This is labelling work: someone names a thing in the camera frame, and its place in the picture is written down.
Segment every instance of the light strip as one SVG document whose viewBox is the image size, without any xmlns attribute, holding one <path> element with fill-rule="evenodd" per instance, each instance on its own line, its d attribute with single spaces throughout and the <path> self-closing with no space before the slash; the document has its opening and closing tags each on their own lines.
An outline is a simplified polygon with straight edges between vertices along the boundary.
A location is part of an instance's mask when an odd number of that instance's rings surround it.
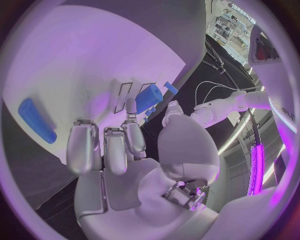
<svg viewBox="0 0 300 240">
<path fill-rule="evenodd" d="M 247 195 L 256 195 L 262 191 L 265 166 L 264 145 L 251 148 L 251 171 Z"/>
<path fill-rule="evenodd" d="M 251 113 L 253 114 L 255 111 L 255 108 L 251 109 Z M 245 122 L 240 126 L 240 128 L 235 132 L 235 134 L 231 137 L 231 139 L 224 145 L 222 146 L 219 151 L 217 152 L 217 154 L 220 156 L 232 143 L 234 140 L 236 140 L 236 138 L 238 137 L 238 135 L 243 131 L 244 127 L 247 125 L 247 123 L 250 120 L 250 115 L 247 116 L 247 118 L 245 119 Z"/>
<path fill-rule="evenodd" d="M 297 129 L 279 113 L 279 111 L 273 105 L 270 98 L 269 98 L 269 103 L 270 103 L 270 106 L 271 106 L 271 109 L 273 110 L 273 112 L 276 113 L 276 115 L 285 123 L 285 125 L 287 125 L 289 127 L 289 129 L 291 129 L 296 134 Z"/>
<path fill-rule="evenodd" d="M 282 151 L 286 148 L 286 146 L 283 144 L 276 159 L 278 159 L 278 157 L 280 156 L 280 154 L 282 153 Z M 262 184 L 264 184 L 269 177 L 272 175 L 272 173 L 274 173 L 274 163 L 272 163 L 271 167 L 269 168 L 269 170 L 265 173 L 265 175 L 263 176 L 263 181 Z"/>
</svg>

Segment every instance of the wire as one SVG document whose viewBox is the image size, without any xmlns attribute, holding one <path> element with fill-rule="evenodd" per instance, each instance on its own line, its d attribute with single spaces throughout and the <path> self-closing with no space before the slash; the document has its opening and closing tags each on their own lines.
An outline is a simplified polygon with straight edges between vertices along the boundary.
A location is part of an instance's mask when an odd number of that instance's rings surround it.
<svg viewBox="0 0 300 240">
<path fill-rule="evenodd" d="M 236 89 L 236 88 L 232 88 L 232 87 L 228 87 L 228 86 L 225 86 L 225 85 L 217 85 L 217 86 L 214 86 L 209 92 L 208 94 L 206 95 L 206 97 L 204 98 L 202 104 L 204 104 L 205 100 L 208 98 L 209 94 L 211 93 L 211 91 L 214 89 L 214 88 L 217 88 L 217 87 L 223 87 L 223 88 L 227 88 L 227 89 L 231 89 L 231 90 L 251 90 L 251 89 L 256 89 L 257 86 L 253 86 L 253 87 L 249 87 L 249 88 L 244 88 L 244 89 Z"/>
</svg>

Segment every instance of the purple light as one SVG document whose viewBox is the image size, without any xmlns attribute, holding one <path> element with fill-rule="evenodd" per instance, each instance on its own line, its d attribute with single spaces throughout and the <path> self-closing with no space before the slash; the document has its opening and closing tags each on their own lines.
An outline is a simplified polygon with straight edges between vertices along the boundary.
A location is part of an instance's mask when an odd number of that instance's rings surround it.
<svg viewBox="0 0 300 240">
<path fill-rule="evenodd" d="M 247 195 L 259 194 L 262 190 L 265 168 L 264 145 L 251 148 L 251 173 Z"/>
</svg>

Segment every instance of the blue object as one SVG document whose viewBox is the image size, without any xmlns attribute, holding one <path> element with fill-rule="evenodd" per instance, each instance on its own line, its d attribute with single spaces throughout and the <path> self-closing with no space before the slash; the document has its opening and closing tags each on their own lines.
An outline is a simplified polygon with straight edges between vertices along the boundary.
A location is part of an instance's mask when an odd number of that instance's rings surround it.
<svg viewBox="0 0 300 240">
<path fill-rule="evenodd" d="M 22 119 L 47 143 L 53 144 L 57 135 L 46 123 L 31 98 L 25 99 L 18 108 Z"/>
<path fill-rule="evenodd" d="M 163 99 L 161 90 L 155 84 L 151 84 L 136 96 L 136 114 L 144 112 Z"/>
<path fill-rule="evenodd" d="M 176 87 L 174 87 L 171 83 L 169 83 L 168 81 L 164 84 L 164 86 L 169 89 L 173 94 L 177 94 L 178 90 Z"/>
<path fill-rule="evenodd" d="M 146 114 L 147 117 L 149 117 L 149 116 L 151 115 L 151 113 L 152 113 L 152 111 L 151 111 L 150 109 L 148 109 L 148 110 L 145 112 L 145 114 Z"/>
</svg>

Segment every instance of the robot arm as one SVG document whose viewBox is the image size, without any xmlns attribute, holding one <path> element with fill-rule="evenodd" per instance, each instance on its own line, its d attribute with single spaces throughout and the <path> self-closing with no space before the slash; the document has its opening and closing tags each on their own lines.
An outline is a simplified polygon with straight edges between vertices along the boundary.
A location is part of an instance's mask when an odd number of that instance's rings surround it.
<svg viewBox="0 0 300 240">
<path fill-rule="evenodd" d="M 227 118 L 231 112 L 244 112 L 248 108 L 270 110 L 267 92 L 253 91 L 247 93 L 238 90 L 228 98 L 216 99 L 197 105 L 190 117 L 203 128 L 208 128 Z"/>
</svg>

